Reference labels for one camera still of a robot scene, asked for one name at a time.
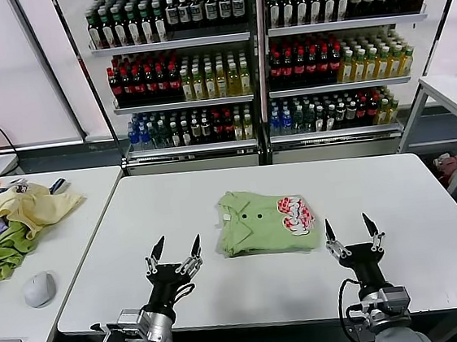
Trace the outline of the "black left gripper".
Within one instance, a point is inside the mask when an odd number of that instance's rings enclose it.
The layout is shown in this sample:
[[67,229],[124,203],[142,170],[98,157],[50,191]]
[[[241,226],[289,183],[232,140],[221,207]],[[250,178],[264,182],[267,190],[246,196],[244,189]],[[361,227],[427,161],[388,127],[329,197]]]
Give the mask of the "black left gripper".
[[200,235],[195,236],[190,255],[180,264],[159,265],[163,252],[165,236],[161,236],[146,257],[147,279],[152,284],[152,292],[147,302],[148,310],[172,308],[182,297],[189,295],[195,285],[191,283],[187,271],[198,271],[203,261],[201,258]]

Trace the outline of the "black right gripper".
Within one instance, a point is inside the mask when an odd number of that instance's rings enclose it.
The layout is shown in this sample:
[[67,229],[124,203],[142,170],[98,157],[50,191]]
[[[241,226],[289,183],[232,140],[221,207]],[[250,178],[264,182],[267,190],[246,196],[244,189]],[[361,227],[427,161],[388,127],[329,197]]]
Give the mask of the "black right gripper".
[[367,214],[362,213],[362,215],[368,233],[372,238],[371,244],[343,245],[335,236],[329,220],[325,219],[325,247],[334,258],[339,259],[338,262],[341,266],[354,271],[361,292],[388,288],[389,283],[385,281],[385,276],[379,267],[379,262],[384,255],[381,251],[384,250],[382,243],[385,239],[385,233],[376,227],[375,222]]

